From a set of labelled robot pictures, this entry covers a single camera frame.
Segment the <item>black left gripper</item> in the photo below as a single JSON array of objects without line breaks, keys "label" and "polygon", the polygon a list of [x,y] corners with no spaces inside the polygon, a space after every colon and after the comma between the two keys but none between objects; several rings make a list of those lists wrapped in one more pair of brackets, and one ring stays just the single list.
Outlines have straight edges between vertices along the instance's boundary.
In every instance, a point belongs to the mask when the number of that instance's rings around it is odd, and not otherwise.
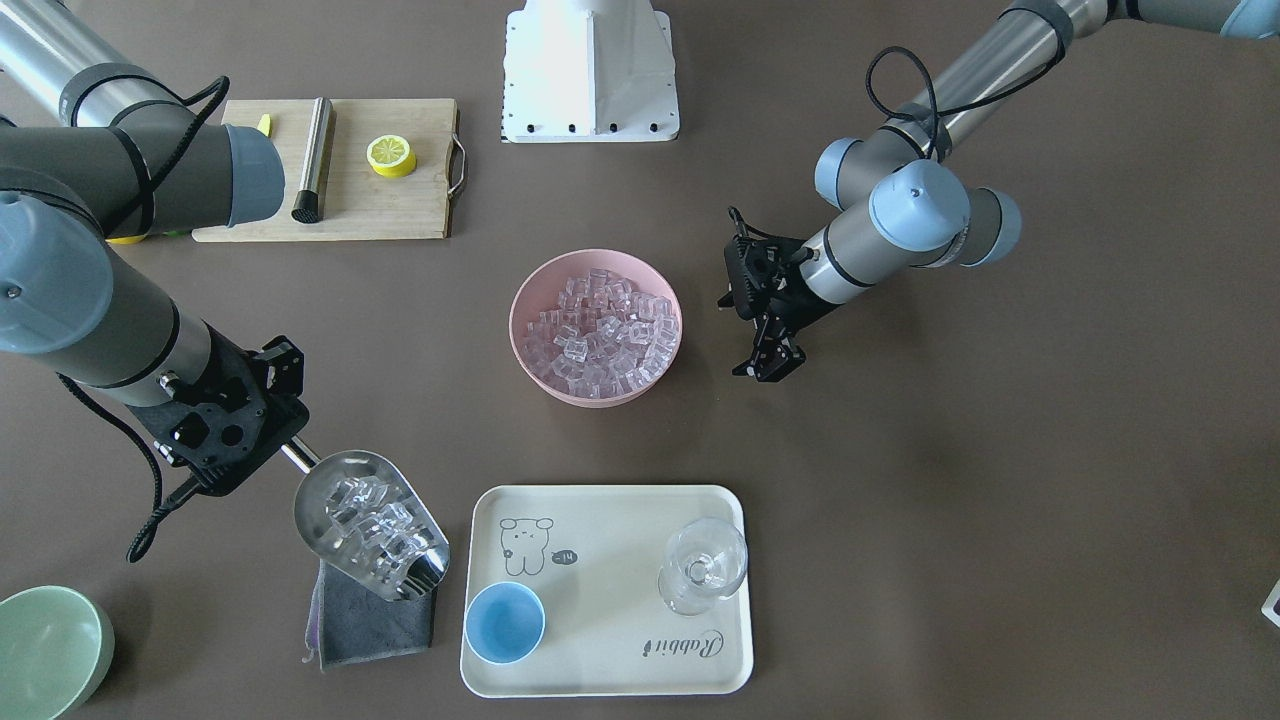
[{"label": "black left gripper", "polygon": [[723,258],[730,290],[717,307],[735,311],[755,331],[748,359],[732,375],[781,382],[806,360],[794,337],[837,306],[803,279],[803,264],[817,258],[815,250],[801,240],[759,231],[737,208],[730,208],[728,214],[733,237]]}]

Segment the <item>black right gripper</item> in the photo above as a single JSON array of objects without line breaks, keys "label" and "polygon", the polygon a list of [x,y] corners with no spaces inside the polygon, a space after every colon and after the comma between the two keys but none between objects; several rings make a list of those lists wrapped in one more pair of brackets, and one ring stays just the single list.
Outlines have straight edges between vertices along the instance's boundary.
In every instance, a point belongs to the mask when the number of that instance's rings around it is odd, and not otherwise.
[{"label": "black right gripper", "polygon": [[157,378],[166,396],[150,409],[150,430],[166,457],[189,466],[197,493],[237,489],[308,421],[301,400],[305,356],[278,336],[246,351],[221,334],[211,338],[204,373],[186,380]]}]

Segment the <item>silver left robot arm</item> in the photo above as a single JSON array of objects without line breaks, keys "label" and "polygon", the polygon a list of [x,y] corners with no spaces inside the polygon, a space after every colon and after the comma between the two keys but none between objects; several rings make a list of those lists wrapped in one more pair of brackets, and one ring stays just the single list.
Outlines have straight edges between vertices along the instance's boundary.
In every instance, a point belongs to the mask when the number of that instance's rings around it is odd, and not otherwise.
[{"label": "silver left robot arm", "polygon": [[972,46],[820,156],[829,210],[736,238],[733,374],[1277,366],[1277,4],[945,1]]}]

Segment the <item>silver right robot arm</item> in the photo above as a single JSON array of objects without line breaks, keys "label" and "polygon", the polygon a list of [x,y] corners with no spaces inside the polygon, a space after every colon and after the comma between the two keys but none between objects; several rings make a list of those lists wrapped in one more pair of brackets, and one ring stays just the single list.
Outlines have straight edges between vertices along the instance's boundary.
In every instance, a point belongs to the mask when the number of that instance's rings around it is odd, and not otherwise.
[{"label": "silver right robot arm", "polygon": [[3,350],[124,405],[189,492],[230,493],[308,420],[302,354],[241,348],[110,240],[274,217],[275,146],[209,123],[63,3],[5,1],[1,41],[3,72],[59,119],[3,128]]}]

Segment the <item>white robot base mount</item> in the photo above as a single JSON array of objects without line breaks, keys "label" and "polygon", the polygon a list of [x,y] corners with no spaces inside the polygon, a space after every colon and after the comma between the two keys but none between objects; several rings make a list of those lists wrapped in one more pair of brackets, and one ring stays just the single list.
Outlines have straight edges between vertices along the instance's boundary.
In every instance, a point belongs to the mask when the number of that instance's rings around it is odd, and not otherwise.
[{"label": "white robot base mount", "polygon": [[503,69],[507,143],[680,135],[671,20],[649,1],[527,1],[506,18]]}]

